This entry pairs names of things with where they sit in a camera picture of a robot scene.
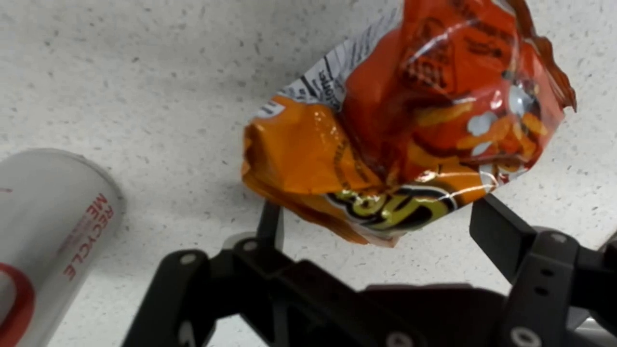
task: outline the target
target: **speckled countertop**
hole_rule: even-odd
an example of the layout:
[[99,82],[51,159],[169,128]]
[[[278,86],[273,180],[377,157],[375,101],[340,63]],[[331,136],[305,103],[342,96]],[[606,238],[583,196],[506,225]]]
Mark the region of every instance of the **speckled countertop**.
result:
[[[93,263],[53,344],[118,344],[159,259],[215,254],[255,229],[261,200],[240,182],[253,111],[346,34],[398,0],[22,0],[0,1],[0,153],[82,151],[126,188],[124,229]],[[599,246],[617,227],[616,0],[533,1],[579,90],[558,138],[498,194],[533,223]],[[286,250],[348,283],[473,281],[508,288],[467,236],[469,207],[398,248],[354,246],[288,215]],[[261,344],[240,319],[213,340]]]

